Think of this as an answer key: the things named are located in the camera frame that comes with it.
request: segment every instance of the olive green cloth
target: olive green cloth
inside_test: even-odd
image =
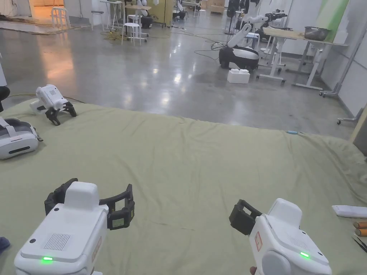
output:
[[[367,164],[352,143],[89,104],[75,104],[78,116],[60,114],[54,126],[30,102],[1,113],[44,139],[0,161],[0,235],[12,244],[1,275],[15,274],[14,257],[44,219],[48,194],[74,177],[96,184],[100,198],[133,185],[135,217],[108,232],[95,266],[104,275],[249,274],[248,237],[228,217],[238,199],[267,212],[276,198],[302,209],[301,228],[333,274],[366,274],[354,219],[331,208],[367,206]]]

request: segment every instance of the finger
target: finger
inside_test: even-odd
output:
[[[257,267],[250,267],[250,273],[251,273],[251,275],[255,275],[256,270],[257,270]]]

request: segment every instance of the blue object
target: blue object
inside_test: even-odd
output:
[[[5,237],[0,237],[0,254],[10,246],[10,242]]]

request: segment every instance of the polished gray floor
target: polished gray floor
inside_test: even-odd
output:
[[[40,36],[0,30],[1,63],[12,94],[33,94],[51,83],[64,96],[103,106],[349,138],[355,125],[336,124],[337,117],[348,115],[340,102],[292,86],[294,75],[281,73],[287,79],[284,86],[256,81],[255,74],[270,72],[260,67],[249,84],[231,84],[218,60],[195,54],[207,50],[198,53],[218,57],[218,51],[209,50],[211,40],[227,41],[224,20],[190,14],[173,28],[154,26],[148,42],[135,47],[105,40],[99,26]],[[283,58],[289,68],[297,68],[297,62]],[[8,98],[4,107],[28,98]]]

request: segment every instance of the orange marker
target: orange marker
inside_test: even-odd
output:
[[[366,237],[367,236],[367,229],[356,229],[355,233],[357,236]]]
[[[353,223],[355,228],[361,229],[361,228],[367,228],[367,221],[359,221]]]

